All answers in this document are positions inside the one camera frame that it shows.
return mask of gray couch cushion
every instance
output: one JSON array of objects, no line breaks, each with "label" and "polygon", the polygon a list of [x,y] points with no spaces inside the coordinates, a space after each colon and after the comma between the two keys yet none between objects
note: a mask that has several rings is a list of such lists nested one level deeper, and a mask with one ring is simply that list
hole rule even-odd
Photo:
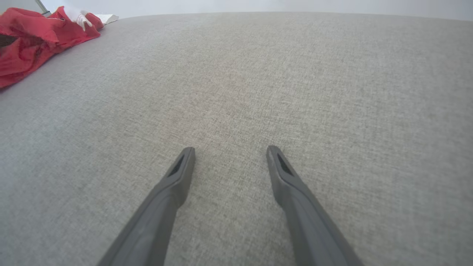
[{"label": "gray couch cushion", "polygon": [[0,95],[0,260],[94,265],[186,146],[167,265],[293,265],[278,145],[367,266],[473,260],[473,23],[123,19]]}]

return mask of red cloth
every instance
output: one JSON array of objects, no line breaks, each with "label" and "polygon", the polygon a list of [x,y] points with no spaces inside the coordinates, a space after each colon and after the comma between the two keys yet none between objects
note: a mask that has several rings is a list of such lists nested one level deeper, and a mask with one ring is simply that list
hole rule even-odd
[{"label": "red cloth", "polygon": [[86,31],[72,22],[59,7],[48,18],[25,9],[9,8],[0,16],[0,34],[17,37],[0,48],[0,88],[22,80],[51,56],[100,36],[104,27],[99,18],[88,13],[92,27]]}]

